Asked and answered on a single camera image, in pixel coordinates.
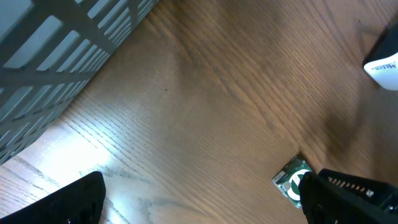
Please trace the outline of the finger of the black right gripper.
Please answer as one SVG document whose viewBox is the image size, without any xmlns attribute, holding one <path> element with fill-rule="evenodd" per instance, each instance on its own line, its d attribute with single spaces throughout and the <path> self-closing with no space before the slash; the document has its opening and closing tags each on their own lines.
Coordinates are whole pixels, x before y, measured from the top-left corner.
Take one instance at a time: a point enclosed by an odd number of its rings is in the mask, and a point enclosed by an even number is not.
<svg viewBox="0 0 398 224">
<path fill-rule="evenodd" d="M 397 187 L 391 184 L 329 169 L 322 169 L 318 175 L 384 212 L 397 211 Z"/>
</svg>

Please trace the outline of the dark green Zam-Buk box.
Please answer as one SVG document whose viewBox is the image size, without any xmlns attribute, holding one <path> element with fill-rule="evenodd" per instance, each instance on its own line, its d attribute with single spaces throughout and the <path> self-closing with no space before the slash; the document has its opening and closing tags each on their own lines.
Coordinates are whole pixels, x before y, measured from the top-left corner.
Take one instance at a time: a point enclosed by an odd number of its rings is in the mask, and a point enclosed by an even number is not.
<svg viewBox="0 0 398 224">
<path fill-rule="evenodd" d="M 307 164 L 303 155 L 297 154 L 273 178 L 272 183 L 297 208 L 302 208 L 300 202 L 299 184 L 307 172 L 312 168 Z"/>
</svg>

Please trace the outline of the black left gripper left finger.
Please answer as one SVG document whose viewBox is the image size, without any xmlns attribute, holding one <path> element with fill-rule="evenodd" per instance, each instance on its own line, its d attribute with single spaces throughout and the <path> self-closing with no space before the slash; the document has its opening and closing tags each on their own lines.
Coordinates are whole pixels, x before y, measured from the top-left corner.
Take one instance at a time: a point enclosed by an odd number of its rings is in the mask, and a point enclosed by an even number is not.
<svg viewBox="0 0 398 224">
<path fill-rule="evenodd" d="M 72 182 L 43 199 L 4 218 L 9 224 L 98 224 L 106 187 L 99 171 Z"/>
</svg>

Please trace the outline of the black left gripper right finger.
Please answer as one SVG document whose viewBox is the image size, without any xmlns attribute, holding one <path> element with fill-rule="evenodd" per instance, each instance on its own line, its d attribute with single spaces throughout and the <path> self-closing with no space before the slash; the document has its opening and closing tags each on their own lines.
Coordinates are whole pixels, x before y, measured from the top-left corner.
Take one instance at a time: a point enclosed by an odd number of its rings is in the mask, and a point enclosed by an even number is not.
<svg viewBox="0 0 398 224">
<path fill-rule="evenodd" d="M 314 172 L 304 174 L 298 189 L 309 223 L 397 224 L 397 211 L 384 212 Z"/>
</svg>

